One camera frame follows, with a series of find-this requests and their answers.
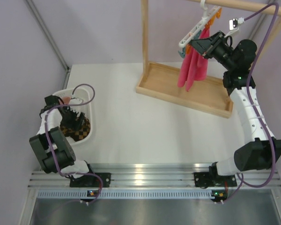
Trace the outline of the orange clothes clip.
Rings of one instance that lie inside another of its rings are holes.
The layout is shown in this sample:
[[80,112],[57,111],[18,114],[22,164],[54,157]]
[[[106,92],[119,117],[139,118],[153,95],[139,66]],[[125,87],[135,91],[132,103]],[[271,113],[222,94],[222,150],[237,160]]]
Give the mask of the orange clothes clip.
[[192,52],[192,46],[190,44],[187,44],[185,47],[185,55],[188,55]]

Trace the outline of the white plastic clip hanger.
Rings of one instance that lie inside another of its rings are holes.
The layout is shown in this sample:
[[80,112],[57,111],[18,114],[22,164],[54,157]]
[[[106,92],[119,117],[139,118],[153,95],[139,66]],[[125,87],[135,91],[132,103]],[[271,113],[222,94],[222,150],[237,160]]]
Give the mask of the white plastic clip hanger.
[[185,48],[187,44],[194,39],[197,34],[202,31],[205,26],[212,21],[216,15],[219,14],[221,11],[222,7],[220,6],[213,6],[211,9],[208,8],[206,1],[205,0],[200,0],[200,7],[203,10],[203,16],[201,20],[180,40],[178,43],[178,46],[180,48]]

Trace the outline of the magenta pink cloth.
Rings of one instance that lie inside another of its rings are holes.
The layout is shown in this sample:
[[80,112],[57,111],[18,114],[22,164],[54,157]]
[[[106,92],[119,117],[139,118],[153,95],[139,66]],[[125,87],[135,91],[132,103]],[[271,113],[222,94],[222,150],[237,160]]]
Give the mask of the magenta pink cloth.
[[203,81],[207,77],[208,60],[201,57],[192,48],[192,52],[185,55],[179,72],[177,86],[185,87],[189,91],[195,81]]

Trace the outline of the brown yellow argyle sock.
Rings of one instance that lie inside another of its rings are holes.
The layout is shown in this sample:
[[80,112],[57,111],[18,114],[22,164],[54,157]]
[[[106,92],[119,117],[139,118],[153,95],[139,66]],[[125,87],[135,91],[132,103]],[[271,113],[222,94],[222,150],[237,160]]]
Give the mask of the brown yellow argyle sock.
[[84,140],[90,133],[91,124],[88,118],[84,118],[84,123],[80,130],[74,131],[65,126],[60,126],[60,129],[65,137],[70,137],[75,142]]

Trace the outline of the teal clothes clip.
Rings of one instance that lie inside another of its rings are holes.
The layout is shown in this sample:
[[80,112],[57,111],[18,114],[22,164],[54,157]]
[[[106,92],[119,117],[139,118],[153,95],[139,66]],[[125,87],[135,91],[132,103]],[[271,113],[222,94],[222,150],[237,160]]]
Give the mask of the teal clothes clip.
[[179,56],[184,59],[185,58],[185,48],[182,49],[182,51],[178,51]]

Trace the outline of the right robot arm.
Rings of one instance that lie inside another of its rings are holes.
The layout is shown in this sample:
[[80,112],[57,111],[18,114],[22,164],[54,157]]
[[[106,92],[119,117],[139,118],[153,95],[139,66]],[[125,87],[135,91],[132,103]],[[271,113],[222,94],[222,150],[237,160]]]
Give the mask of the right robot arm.
[[257,100],[257,90],[251,75],[257,45],[249,39],[241,40],[233,48],[232,37],[219,31],[208,38],[192,39],[191,47],[205,59],[216,59],[226,68],[223,86],[236,107],[244,132],[244,146],[226,160],[214,162],[209,168],[209,180],[215,186],[226,176],[270,169],[273,176],[281,156],[281,140],[276,139],[266,124]]

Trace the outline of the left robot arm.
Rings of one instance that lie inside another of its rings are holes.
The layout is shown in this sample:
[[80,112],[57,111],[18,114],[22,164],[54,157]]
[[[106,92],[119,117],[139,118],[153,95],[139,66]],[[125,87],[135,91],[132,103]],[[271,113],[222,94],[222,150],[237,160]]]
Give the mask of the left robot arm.
[[79,179],[86,186],[96,182],[89,163],[78,160],[72,144],[84,140],[91,125],[85,113],[74,109],[82,101],[74,97],[50,95],[40,111],[41,126],[29,139],[30,146],[45,173],[57,173],[71,180]]

